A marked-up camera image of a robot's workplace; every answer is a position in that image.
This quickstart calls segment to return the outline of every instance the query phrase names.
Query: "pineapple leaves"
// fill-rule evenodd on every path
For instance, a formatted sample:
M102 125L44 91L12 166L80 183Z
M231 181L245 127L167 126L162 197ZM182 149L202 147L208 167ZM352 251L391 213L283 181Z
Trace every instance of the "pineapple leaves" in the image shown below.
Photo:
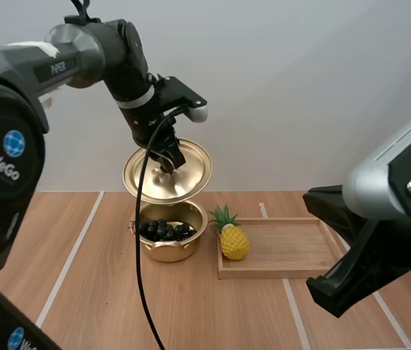
M232 224L234 226L239 226L239 222L235 222L237 214L233 217L230 217L230 207L228 204L225 204L223 209L221 209L218 205L216 206L214 211L209 211L209 214L215 216L214 219L210 220L209 223L213 223L214 227L221 230L225 225Z
M225 218L230 218L230 210L228 209L228 204L225 204L223 214L224 214Z

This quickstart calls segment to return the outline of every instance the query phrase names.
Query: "white wall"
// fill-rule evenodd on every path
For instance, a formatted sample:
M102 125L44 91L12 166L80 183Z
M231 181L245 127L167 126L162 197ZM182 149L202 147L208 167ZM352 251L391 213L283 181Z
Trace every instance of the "white wall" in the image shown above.
M37 40L69 0L0 1L0 44ZM208 190L341 183L411 118L411 1L93 0L90 15L135 23L152 72L209 100L177 134L214 160ZM59 92L47 114L42 190L124 190L136 149L104 85Z

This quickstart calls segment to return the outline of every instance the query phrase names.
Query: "white stripe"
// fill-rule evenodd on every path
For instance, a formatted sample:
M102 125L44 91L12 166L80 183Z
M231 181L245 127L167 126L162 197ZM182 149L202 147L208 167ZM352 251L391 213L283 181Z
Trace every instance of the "white stripe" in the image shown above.
M154 85L150 85L150 88L148 89L148 91L146 91L145 94L143 94L141 97L138 97L136 100L132 100L132 101L115 100L115 102L117 103L119 108L135 109L149 102L151 98L154 97L154 93L155 93Z
M52 307L53 301L55 300L55 297L57 296L58 290L60 289L61 284L63 283L71 264L73 263L73 259L76 256L77 250L79 249L79 246L81 245L82 240L84 239L84 236L86 235L87 229L89 228L90 223L92 222L92 219L94 218L95 213L97 212L97 208L102 200L102 197L103 197L103 191L98 194L97 200L94 203L94 207L92 208L92 211L90 212L89 217L87 217L86 223L84 224L84 227L82 228L81 233L79 234L76 240L76 243L74 243L73 249L69 253L68 259L66 259L65 265L63 266L63 270L61 270L60 275L58 276L57 281L55 282L55 285L53 286L53 289L47 298L47 302L45 303L44 308L42 309L42 312L40 313L39 318L36 321L36 326L38 328L42 327L42 325L44 324L48 311Z
M259 203L259 206L261 207L262 217L269 217L267 215L265 205L263 203ZM298 309L298 304L294 299L293 290L291 289L290 282L288 279L282 279L282 281L283 285L285 286L286 297L288 298L291 312L293 313L294 323L296 324L298 334L300 335L302 350L310 350L308 335L306 334L305 326L302 323L300 310Z
M411 350L411 348L376 348L376 349L345 349L345 350Z
M265 210L265 205L263 203L259 203L259 206L261 207L262 217L269 217L267 215L267 210Z
M340 239L340 241L342 242L343 246L345 247L346 251L350 250L350 246L348 245L348 243L346 243L346 241L340 236L338 235L338 238ZM396 320L395 316L392 314L392 312L390 311L390 308L387 306L387 304L385 304L384 299L382 298L382 295L380 295L379 292L374 292L372 293L374 295L374 298L376 299L376 301L379 303L380 308L382 309L382 311L384 312L385 316L387 317L387 319L390 321L392 327L395 329L396 334L398 334L398 336L400 337L400 339L402 340L403 344L407 347L407 348L411 348L411 341L408 338L407 334L403 331L402 326L400 326L400 324L398 323L398 321Z

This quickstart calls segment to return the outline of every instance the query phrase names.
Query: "yellow pineapple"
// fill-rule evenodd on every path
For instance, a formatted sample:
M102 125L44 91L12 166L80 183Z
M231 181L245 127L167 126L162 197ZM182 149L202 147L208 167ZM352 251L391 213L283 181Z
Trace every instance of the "yellow pineapple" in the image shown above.
M237 215L230 217L228 205L221 210L219 206L212 212L215 216L214 226L220 237L220 249L225 257L231 260L241 260L249 252L249 241L246 234L238 227L239 222L235 222Z

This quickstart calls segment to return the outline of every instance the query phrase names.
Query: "blue logo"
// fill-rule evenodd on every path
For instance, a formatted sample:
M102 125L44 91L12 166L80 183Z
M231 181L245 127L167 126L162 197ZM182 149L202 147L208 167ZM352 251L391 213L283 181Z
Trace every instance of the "blue logo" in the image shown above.
M17 130L8 131L3 139L3 148L10 157L16 158L22 155L26 148L22 133Z
M8 339L8 350L16 350L19 345L23 342L24 339L24 329L22 327L18 327L13 330L13 333L9 336Z

